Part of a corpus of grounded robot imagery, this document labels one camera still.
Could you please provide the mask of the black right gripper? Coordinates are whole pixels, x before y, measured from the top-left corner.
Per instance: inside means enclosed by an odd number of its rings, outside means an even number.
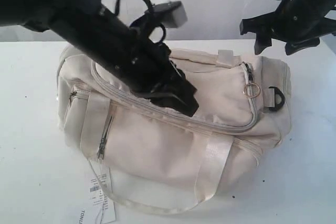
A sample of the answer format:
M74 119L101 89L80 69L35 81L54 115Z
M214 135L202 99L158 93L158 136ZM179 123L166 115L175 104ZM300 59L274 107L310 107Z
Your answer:
M276 19L275 14L242 19L239 30L241 35L256 34L255 55L272 46L272 34L274 39L286 43L286 55L292 55L318 46L325 35L335 36L335 20L326 17L332 10L335 0L284 0Z

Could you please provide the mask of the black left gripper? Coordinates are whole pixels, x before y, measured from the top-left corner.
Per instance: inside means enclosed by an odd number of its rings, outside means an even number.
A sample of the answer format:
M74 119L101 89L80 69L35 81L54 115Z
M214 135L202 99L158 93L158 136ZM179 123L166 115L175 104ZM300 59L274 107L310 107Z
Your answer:
M197 89L169 59L171 52L163 42L115 43L113 75L137 97L192 117L199 108Z

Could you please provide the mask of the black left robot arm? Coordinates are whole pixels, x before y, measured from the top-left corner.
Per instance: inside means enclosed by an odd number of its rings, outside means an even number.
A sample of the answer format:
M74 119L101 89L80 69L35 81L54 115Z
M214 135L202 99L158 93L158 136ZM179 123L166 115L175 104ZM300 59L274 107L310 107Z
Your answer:
M51 30L113 74L131 92L186 116L198 109L196 88L170 60L156 28L166 31L187 21L181 1L153 4L131 25L119 19L120 2L110 11L102 0L1 0L1 26L20 25L35 32Z

